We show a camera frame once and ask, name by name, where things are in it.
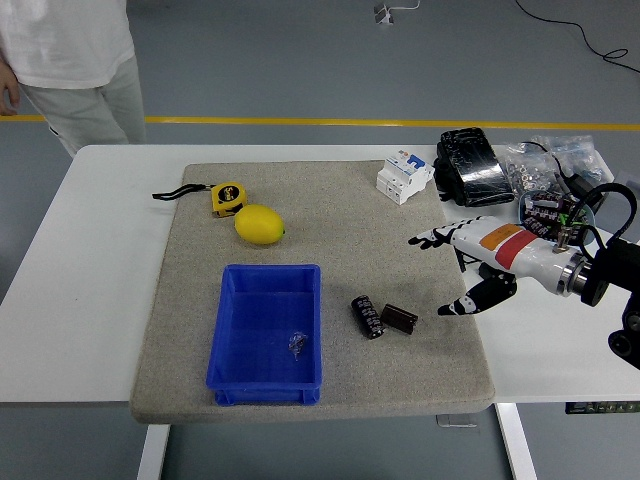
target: person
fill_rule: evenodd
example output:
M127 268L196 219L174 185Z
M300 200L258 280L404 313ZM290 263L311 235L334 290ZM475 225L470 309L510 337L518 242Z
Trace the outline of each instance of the person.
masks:
M0 114L21 93L73 157L86 145L145 143L126 0L0 1Z

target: yellow tape measure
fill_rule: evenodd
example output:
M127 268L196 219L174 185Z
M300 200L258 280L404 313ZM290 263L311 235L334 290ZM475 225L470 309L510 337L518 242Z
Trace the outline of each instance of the yellow tape measure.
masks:
M211 188L213 214L218 217L235 215L247 204L247 192L237 182L221 183Z

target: gray felt mat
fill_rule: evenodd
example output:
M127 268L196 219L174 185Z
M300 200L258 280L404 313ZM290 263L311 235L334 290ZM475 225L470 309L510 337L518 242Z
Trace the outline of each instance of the gray felt mat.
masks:
M179 200L142 345L130 407L143 423L270 422L483 410L494 388L473 317L438 317L462 295L453 250L407 240L446 223L434 182L398 206L376 190L383 161L190 165L184 183L242 183L275 209L283 239L246 243L209 192ZM323 384L317 405L215 404L205 385L227 264L315 263L322 269ZM351 300L368 295L419 315L413 335L368 340Z

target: black rectangular component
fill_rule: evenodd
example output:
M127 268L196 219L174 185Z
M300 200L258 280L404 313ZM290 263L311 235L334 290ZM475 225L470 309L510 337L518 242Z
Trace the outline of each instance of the black rectangular component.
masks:
M397 328L411 335L413 333L413 327L415 327L418 322L418 316L387 303L382 310L380 320L390 327Z
M440 136L434 162L438 189L443 200L481 207L507 203L515 195L489 141L480 128L452 130Z

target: black cable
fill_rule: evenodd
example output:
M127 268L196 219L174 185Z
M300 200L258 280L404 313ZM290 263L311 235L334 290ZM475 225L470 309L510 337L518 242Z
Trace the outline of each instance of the black cable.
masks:
M633 194L633 191L627 187L626 185L622 185L620 183L603 183L602 185L598 185L597 187L594 187L591 191L589 191L589 193L587 193L584 198L582 198L571 210L571 212L569 212L569 217L567 218L567 226L571 226L573 225L573 222L576 218L576 216L578 215L578 213L584 208L584 206L587 204L587 202L596 197L598 194L602 194L605 192L615 192L615 193L619 193L621 195L623 195L627 201L629 202L629 206L631 207L631 212L629 213L629 218L627 219L627 221L624 223L624 225L622 225L622 227L620 227L620 229L613 234L613 237L611 237L609 239L609 241L607 242L607 244L610 244L611 242L613 242L614 240L617 240L618 238L620 238L620 236L627 231L627 229L631 226L631 223L633 223L633 219L636 216L636 212L638 211L638 201L636 200L635 195Z
M530 17L535 18L536 20L540 20L542 22L547 22L547 23L559 23L561 25L573 25L574 27L578 27L580 29L580 32L582 32L582 38L584 39L584 43L587 45L589 50L591 50L597 56L602 58L602 60L604 60L607 63L611 63L612 65L617 65L618 67L624 67L624 68L627 68L627 69L629 69L629 70L631 70L633 72L640 73L640 70L638 70L637 68L630 67L629 65L625 65L624 63L614 62L613 61L613 60L617 60L617 59L622 58L625 55L627 55L629 53L628 49L626 49L626 48L618 48L616 50L610 51L609 53L604 53L604 54L600 53L595 48L593 48L591 46L591 44L587 40L587 35L586 35L586 33L584 33L584 29L582 28L582 25L580 25L579 23L565 22L565 21L562 21L562 20L549 20L548 18L538 17L537 15L534 15L534 14L528 12L527 10L525 10L525 8L520 4L520 2L518 0L514 0L514 1L518 5L518 7L520 7L520 10L522 10L524 13L526 13Z
M200 184L200 183L188 183L186 185L181 186L177 190L174 190L173 192L169 192L169 193L152 193L151 196L155 200L164 200L164 201L176 200L176 199L180 198L181 196L186 195L187 193L200 192L202 190L211 190L213 187L215 187L215 185L203 185L203 184Z
M600 232L598 232L598 229L596 229L596 227L594 227L593 225L584 225L582 227L582 230L588 230L593 234L593 237L596 239L596 242L598 243L598 248L603 248L603 249L606 248L604 245L604 242L602 241L602 237L600 236ZM580 239L578 246L580 247L580 251L586 257L586 259L593 263L593 257L587 251L587 247L584 245L585 237L586 235L582 235L582 238Z
M520 143L528 143L531 145L537 145L538 147L540 147L542 150L545 151L545 153L548 153L549 155L551 155L553 157L553 159L556 161L556 163L558 164L558 170L560 170L560 176L562 177L563 180L569 180L569 177L567 177L565 175L565 173L562 171L562 165L560 165L560 160L558 160L558 157L556 157L553 152L550 152L549 150L547 150L544 145L538 143L538 142L520 142Z

